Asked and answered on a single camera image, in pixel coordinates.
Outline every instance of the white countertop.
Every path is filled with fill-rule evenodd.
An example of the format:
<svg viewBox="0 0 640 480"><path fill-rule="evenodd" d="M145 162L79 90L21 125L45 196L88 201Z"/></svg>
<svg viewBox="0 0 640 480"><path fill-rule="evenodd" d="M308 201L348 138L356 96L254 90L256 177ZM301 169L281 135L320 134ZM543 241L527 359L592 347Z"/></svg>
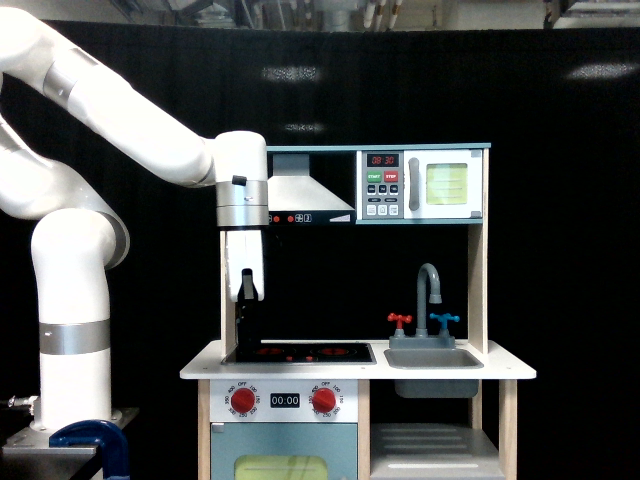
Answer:
<svg viewBox="0 0 640 480"><path fill-rule="evenodd" d="M180 377L190 380L236 379L487 379L525 380L536 377L536 371L495 342L489 342L489 353L480 354L467 340L456 340L456 348L468 350L480 360L481 368L424 368L401 369L389 366L384 351L388 340L361 340L371 345L375 364L222 364L222 342L216 340L207 345L180 371Z"/></svg>

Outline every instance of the sink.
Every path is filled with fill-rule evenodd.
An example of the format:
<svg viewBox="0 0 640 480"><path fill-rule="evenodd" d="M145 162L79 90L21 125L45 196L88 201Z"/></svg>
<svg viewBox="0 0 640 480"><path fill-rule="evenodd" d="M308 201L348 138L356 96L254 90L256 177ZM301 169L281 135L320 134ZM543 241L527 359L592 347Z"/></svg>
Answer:
<svg viewBox="0 0 640 480"><path fill-rule="evenodd" d="M482 368L480 360L466 350L455 348L407 348L384 351L389 366L405 369ZM396 393L404 398L471 398L478 393L479 381L394 380Z"/></svg>
<svg viewBox="0 0 640 480"><path fill-rule="evenodd" d="M484 365L466 350L455 348L388 349L384 351L393 368L482 368Z"/></svg>

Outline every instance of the black curtain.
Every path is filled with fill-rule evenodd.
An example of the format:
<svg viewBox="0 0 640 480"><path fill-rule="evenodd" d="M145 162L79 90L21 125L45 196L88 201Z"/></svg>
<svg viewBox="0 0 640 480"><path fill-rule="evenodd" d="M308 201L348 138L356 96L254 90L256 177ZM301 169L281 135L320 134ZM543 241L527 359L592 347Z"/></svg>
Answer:
<svg viewBox="0 0 640 480"><path fill-rule="evenodd" d="M52 26L203 137L246 129L271 145L491 142L489 337L539 376L519 384L519 476L631 476L624 432L636 416L637 30ZM1 100L23 139L80 172L130 229L129 257L108 273L113 403L142 410L131 427L135 478L194 478L196 385L178 372L219 336L214 189L162 182L11 78ZM39 390L33 227L0 216L0 398ZM270 307L275 331L383 338L384 316L411 308L416 266L434 257L450 276L443 288L451 285L453 307L464 311L464 230L433 229L426 246L410 230L354 230L269 234L273 265L300 267L267 265L268 275L311 282L308 272L325 268L304 298L267 284L281 302ZM389 271L384 261L396 257ZM367 295L380 302L373 310ZM314 308L327 299L332 315ZM372 318L379 312L381 323ZM374 421L393 420L384 402L395 400L376 389ZM486 430L497 442L491 382L485 395ZM429 411L440 407L410 408L437 420Z"/></svg>

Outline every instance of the red button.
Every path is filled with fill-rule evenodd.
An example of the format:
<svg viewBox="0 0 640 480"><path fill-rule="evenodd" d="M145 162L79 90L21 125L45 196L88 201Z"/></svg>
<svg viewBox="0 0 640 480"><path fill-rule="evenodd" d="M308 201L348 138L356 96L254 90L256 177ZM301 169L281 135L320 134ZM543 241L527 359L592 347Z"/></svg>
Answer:
<svg viewBox="0 0 640 480"><path fill-rule="evenodd" d="M396 170L385 170L384 181L388 183L398 182L398 172Z"/></svg>
<svg viewBox="0 0 640 480"><path fill-rule="evenodd" d="M247 413L256 404L256 396L248 388L239 388L231 396L231 408L238 413Z"/></svg>
<svg viewBox="0 0 640 480"><path fill-rule="evenodd" d="M336 406L336 396L328 388L320 388L311 398L313 408L320 413L329 413Z"/></svg>

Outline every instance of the ceiling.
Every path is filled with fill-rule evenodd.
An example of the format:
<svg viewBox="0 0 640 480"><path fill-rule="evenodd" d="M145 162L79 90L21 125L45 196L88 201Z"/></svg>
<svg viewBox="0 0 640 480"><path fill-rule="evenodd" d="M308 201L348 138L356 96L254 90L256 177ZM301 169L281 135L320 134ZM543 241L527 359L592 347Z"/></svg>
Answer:
<svg viewBox="0 0 640 480"><path fill-rule="evenodd" d="M542 28L545 6L541 0L478 1L478 0L400 0L402 6L394 27L396 31L465 30L475 28ZM293 0L298 16L293 26L291 0L281 0L282 18L287 29L310 29L305 26L305 2L315 9L313 29L340 20L348 14L348 30L364 31L363 11L368 0ZM380 30L387 30L394 0L386 0ZM245 0L248 9L256 8L256 0ZM190 10L209 7L189 15ZM260 2L264 24L282 29L277 0ZM0 0L0 6L23 8L44 20L98 21L106 23L196 24L198 26L247 26L242 0Z"/></svg>
<svg viewBox="0 0 640 480"><path fill-rule="evenodd" d="M220 28L365 31L371 0L0 0L43 20L95 21ZM384 0L380 31L393 2L402 6L393 30L482 30L639 26L640 1L621 0ZM245 10L251 12L251 25ZM305 8L313 11L305 21Z"/></svg>

